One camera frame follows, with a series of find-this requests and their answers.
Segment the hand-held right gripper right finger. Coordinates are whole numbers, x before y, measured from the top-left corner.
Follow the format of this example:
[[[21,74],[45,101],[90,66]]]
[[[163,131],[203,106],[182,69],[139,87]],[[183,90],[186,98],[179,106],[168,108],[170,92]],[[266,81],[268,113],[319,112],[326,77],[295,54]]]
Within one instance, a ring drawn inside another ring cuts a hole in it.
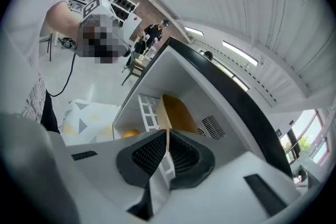
[[[293,180],[235,138],[170,131],[175,178],[154,223],[264,223],[295,202]]]

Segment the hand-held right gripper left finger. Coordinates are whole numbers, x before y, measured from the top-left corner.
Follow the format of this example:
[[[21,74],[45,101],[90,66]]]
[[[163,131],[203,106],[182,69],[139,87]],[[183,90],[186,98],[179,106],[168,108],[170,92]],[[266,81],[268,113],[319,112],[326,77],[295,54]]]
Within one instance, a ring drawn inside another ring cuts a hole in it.
[[[74,146],[54,134],[52,142],[56,153],[70,157],[110,202],[140,219],[152,218],[154,180],[163,179],[159,166],[166,153],[165,130]]]

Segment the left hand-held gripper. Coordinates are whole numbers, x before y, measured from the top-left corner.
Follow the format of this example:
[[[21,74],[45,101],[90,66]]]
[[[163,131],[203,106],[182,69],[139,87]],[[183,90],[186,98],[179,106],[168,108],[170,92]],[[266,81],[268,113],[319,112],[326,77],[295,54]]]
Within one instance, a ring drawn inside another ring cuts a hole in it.
[[[114,63],[131,54],[124,41],[119,20],[108,0],[92,0],[82,10],[78,30],[77,56],[93,58],[96,63]]]

